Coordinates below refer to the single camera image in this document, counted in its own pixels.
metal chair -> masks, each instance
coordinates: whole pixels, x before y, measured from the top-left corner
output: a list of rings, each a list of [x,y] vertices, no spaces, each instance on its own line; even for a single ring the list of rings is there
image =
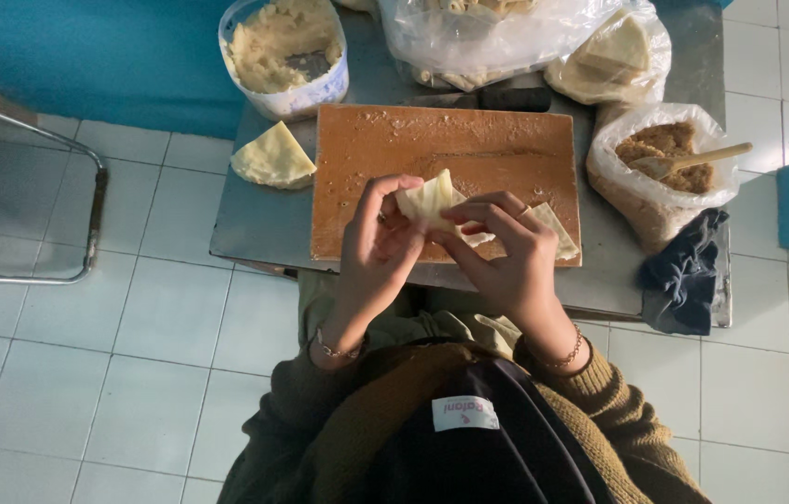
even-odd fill
[[[74,140],[62,136],[58,133],[53,133],[36,126],[29,125],[23,121],[10,118],[5,114],[0,113],[0,120],[6,121],[11,125],[24,128],[36,134],[44,136],[49,140],[62,143],[71,149],[79,151],[83,154],[90,156],[92,162],[96,163],[96,190],[92,197],[92,209],[90,210],[90,227],[86,240],[86,253],[84,255],[84,263],[79,273],[70,278],[49,278],[37,276],[8,276],[0,274],[0,283],[13,283],[18,285],[67,285],[83,280],[87,274],[92,270],[96,260],[96,244],[99,242],[99,228],[102,220],[102,207],[105,203],[105,190],[109,184],[108,169],[102,164],[102,160],[98,154],[94,153],[89,147],[82,143],[75,142]]]

gold bracelet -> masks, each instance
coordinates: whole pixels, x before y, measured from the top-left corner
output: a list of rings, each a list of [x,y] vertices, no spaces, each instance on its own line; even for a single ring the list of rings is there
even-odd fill
[[[571,364],[573,361],[575,361],[576,357],[578,357],[578,352],[581,350],[581,340],[584,337],[581,336],[581,329],[578,328],[578,324],[573,322],[572,326],[575,327],[575,334],[576,334],[575,349],[572,350],[572,353],[568,354],[568,357],[560,359],[560,360],[556,361],[556,363],[554,363],[554,364],[549,364],[547,362],[544,362],[544,366],[547,366],[548,368],[565,368],[566,366]]]
[[[323,350],[323,353],[333,358],[347,357],[348,359],[357,359],[360,356],[360,351],[363,349],[363,341],[351,351],[335,351],[329,348],[323,343],[323,331],[320,330],[320,326],[317,326],[317,343],[320,343],[320,349]]]

wooden spatula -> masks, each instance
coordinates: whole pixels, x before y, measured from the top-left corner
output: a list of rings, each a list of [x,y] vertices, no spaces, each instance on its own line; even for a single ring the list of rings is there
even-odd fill
[[[696,166],[704,162],[723,160],[738,154],[746,154],[752,150],[752,143],[741,143],[724,149],[709,151],[708,153],[691,154],[677,158],[640,158],[628,165],[631,169],[640,170],[641,173],[654,180],[662,180],[682,168]]]

knit sweater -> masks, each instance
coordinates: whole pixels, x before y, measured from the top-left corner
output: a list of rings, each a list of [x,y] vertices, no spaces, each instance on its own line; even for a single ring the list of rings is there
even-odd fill
[[[378,449],[455,370],[494,357],[476,343],[444,343],[374,350],[338,371],[317,368],[306,351],[281,362],[242,427],[250,440],[219,504],[347,500]],[[669,447],[669,429],[599,351],[570,378],[547,373],[521,339],[513,357],[617,502],[708,502]]]

wooden board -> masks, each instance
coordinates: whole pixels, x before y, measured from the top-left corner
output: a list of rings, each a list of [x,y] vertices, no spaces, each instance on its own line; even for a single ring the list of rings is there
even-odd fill
[[[342,255],[344,226],[366,181],[393,173],[429,179],[449,168],[466,197],[506,190],[535,206],[547,202],[581,248],[572,118],[557,114],[374,105],[323,105],[317,119],[314,259]],[[475,249],[504,256],[498,239]],[[453,262],[429,244],[421,262]],[[580,266],[581,253],[557,261]]]

